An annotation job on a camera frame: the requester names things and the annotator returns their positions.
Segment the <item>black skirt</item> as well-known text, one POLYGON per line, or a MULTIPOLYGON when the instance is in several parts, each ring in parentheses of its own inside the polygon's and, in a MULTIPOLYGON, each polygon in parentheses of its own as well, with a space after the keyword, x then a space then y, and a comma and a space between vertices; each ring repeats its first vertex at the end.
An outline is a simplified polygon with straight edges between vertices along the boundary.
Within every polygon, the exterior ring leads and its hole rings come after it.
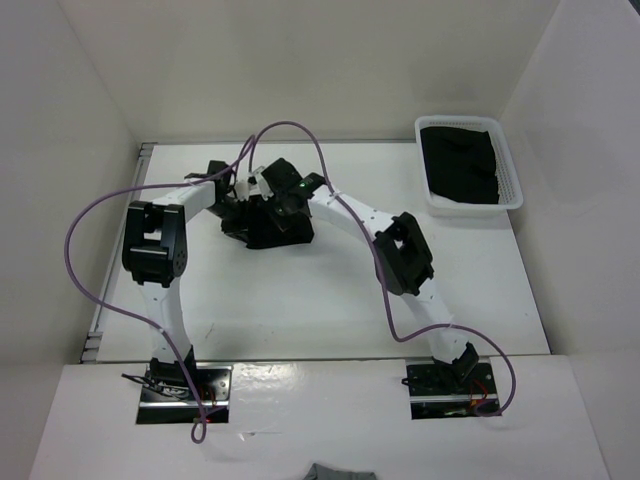
POLYGON ((267 218, 264 209, 264 201, 260 196, 251 196, 254 206, 250 213, 249 239, 238 240, 245 244, 248 249, 262 250, 277 247, 309 244, 313 235, 284 234, 275 229, 267 218))

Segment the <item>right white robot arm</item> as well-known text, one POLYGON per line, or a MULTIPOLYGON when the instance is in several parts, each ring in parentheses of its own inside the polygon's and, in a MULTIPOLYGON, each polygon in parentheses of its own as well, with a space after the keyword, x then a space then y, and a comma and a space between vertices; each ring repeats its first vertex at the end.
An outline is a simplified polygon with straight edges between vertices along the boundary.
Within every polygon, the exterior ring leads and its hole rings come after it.
POLYGON ((478 354, 451 326, 452 315, 434 280, 433 255, 412 214, 370 207, 331 189, 317 173, 301 176, 282 158, 258 168, 254 177, 269 230, 258 235, 264 247, 311 242, 313 218, 363 241, 372 250, 383 291, 400 297, 421 325, 441 326, 429 342, 441 387, 459 393, 472 382, 478 354))

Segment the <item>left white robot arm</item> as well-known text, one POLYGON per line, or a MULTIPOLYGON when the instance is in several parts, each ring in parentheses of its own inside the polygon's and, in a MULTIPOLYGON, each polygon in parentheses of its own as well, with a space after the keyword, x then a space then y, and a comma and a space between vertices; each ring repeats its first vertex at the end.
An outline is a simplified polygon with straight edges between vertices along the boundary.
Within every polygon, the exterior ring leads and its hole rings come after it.
POLYGON ((150 381, 180 400, 198 390, 194 350, 183 320, 180 278, 188 262, 187 223, 208 211, 222 221, 225 234, 246 242, 248 187, 235 186, 236 169, 209 162, 204 174, 151 201, 137 200, 127 210, 122 264, 140 286, 147 317, 159 326, 149 367, 150 381))

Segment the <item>black skirts in basket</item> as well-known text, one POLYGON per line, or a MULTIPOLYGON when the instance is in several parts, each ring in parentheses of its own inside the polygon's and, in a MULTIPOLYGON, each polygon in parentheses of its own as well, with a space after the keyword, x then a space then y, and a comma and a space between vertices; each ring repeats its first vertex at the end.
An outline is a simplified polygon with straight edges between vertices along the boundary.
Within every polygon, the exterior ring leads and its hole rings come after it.
POLYGON ((459 203, 499 203, 497 161, 486 131, 430 126, 420 130, 429 190, 459 203))

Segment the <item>white plastic basket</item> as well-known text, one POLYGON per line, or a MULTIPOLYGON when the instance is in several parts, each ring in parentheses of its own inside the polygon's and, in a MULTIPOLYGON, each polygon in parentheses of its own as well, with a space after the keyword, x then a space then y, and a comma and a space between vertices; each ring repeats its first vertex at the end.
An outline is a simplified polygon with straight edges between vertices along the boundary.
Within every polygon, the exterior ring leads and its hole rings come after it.
POLYGON ((424 173, 424 190, 427 211, 436 217, 492 217, 508 210, 516 210, 523 204, 523 194, 520 188, 514 162, 500 124, 489 117, 464 115, 430 115, 415 120, 414 130, 419 147, 419 158, 424 173), (448 200, 433 194, 429 190, 426 168, 422 153, 420 130, 430 126, 453 127, 470 131, 486 131, 496 153, 496 176, 499 185, 499 203, 468 204, 448 200))

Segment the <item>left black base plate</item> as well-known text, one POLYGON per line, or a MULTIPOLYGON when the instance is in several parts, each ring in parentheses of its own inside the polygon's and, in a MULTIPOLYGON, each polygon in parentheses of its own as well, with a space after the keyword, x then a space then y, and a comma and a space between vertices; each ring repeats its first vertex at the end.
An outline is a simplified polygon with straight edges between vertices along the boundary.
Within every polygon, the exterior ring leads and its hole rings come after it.
MULTIPOLYGON (((141 387, 136 423, 139 425, 190 424, 199 419, 193 393, 186 384, 172 385, 144 375, 122 373, 121 377, 141 387)), ((197 372, 195 385, 209 424, 226 424, 230 414, 230 366, 206 367, 197 372)))

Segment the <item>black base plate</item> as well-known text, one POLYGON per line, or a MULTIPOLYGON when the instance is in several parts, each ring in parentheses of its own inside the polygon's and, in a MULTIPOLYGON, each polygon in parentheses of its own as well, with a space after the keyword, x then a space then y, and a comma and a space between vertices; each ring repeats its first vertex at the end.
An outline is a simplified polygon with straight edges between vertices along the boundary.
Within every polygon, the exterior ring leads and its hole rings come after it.
POLYGON ((407 388, 411 418, 454 419, 492 414, 500 407, 493 370, 481 361, 460 386, 446 386, 431 361, 406 364, 401 383, 407 388))
MULTIPOLYGON (((121 377, 141 387, 136 423, 139 425, 190 424, 199 419, 193 393, 186 384, 172 385, 144 375, 122 373, 121 377)), ((195 385, 209 424, 226 424, 230 414, 230 366, 206 367, 197 372, 195 385)))

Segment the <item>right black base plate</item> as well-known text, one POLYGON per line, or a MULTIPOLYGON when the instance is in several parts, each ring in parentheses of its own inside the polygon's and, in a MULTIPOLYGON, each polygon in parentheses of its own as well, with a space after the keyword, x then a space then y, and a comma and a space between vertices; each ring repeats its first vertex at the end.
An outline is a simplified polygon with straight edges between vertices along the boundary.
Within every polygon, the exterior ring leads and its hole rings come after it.
POLYGON ((411 418, 454 419, 492 414, 500 407, 493 370, 481 361, 460 386, 446 386, 431 361, 406 364, 401 383, 407 388, 411 418))

